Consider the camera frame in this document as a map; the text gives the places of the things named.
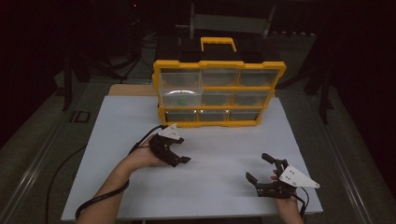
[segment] organizer handle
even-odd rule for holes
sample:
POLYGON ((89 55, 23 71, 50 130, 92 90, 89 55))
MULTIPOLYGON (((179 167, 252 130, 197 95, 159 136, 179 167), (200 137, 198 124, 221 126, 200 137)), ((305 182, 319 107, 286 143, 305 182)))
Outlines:
POLYGON ((201 51, 204 51, 204 44, 230 44, 233 51, 236 51, 235 43, 230 37, 201 37, 201 51))

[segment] dark background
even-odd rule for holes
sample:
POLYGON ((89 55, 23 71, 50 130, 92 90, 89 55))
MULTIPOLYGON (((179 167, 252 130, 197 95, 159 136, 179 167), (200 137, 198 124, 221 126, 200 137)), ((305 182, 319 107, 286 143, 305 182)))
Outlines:
MULTIPOLYGON (((260 17, 263 1, 241 2, 201 1, 196 8, 260 17)), ((319 34, 307 60, 331 69, 332 84, 395 195, 395 3, 323 2, 279 2, 270 31, 319 34)), ((111 65, 110 56, 133 58, 147 29, 174 34, 189 15, 190 2, 181 0, 1 1, 0 147, 57 90, 53 77, 63 71, 65 52, 111 65)))

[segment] white tabletop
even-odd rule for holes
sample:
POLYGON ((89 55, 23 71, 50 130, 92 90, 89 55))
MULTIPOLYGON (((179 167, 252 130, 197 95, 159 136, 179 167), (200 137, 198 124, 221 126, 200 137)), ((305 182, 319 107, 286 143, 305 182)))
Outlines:
MULTIPOLYGON (((150 129, 160 124, 157 97, 107 96, 92 131, 62 220, 74 220, 77 208, 100 188, 112 169, 150 129)), ((187 164, 149 167, 131 176, 118 218, 169 219, 203 217, 260 217, 276 214, 273 199, 259 198, 248 183, 250 172, 271 183, 275 169, 262 159, 265 152, 309 176, 285 112, 271 100, 262 123, 255 127, 178 129, 185 139, 171 149, 191 157, 187 164)), ((318 195, 307 189, 306 213, 322 212, 318 195)), ((301 198, 306 196, 301 190, 301 198)))

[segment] floor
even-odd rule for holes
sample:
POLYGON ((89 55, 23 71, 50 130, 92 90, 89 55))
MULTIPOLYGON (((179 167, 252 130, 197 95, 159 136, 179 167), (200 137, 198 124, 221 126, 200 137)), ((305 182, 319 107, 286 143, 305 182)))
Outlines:
MULTIPOLYGON (((269 41, 277 46, 288 67, 282 81, 297 74, 315 37, 270 35, 269 41)), ((118 71, 128 76, 124 83, 150 83, 154 52, 153 48, 143 49, 140 63, 129 74, 128 68, 118 71)), ((58 79, 62 86, 62 74, 58 79)), ((332 109, 325 125, 318 117, 318 97, 304 94, 306 81, 276 91, 310 175, 321 185, 317 193, 324 212, 307 216, 305 223, 394 223, 396 202, 337 90, 331 88, 332 109)), ((65 223, 60 217, 83 148, 103 98, 115 83, 120 81, 99 74, 89 83, 74 80, 74 98, 67 111, 62 111, 63 97, 51 96, 0 150, 0 223, 65 223), (74 111, 91 116, 87 122, 80 122, 74 111)), ((147 223, 282 222, 278 217, 238 217, 147 223)))

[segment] person's arm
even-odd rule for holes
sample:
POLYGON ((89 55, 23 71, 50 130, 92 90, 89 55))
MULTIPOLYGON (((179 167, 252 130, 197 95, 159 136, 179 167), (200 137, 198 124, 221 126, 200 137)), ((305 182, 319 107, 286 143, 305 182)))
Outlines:
MULTIPOLYGON (((271 176, 273 180, 277 180, 276 176, 271 176)), ((297 199, 290 197, 288 199, 274 199, 277 213, 285 224, 304 224, 298 210, 297 199)))
MULTIPOLYGON (((130 155, 123 159, 116 168, 114 168, 94 197, 119 189, 128 181, 131 174, 140 168, 150 166, 152 164, 163 163, 151 153, 148 145, 148 141, 146 141, 142 145, 146 147, 135 149, 130 155)), ((123 193, 119 193, 113 197, 104 199, 101 202, 94 203, 87 207, 81 213, 76 223, 115 223, 122 195, 123 193)))

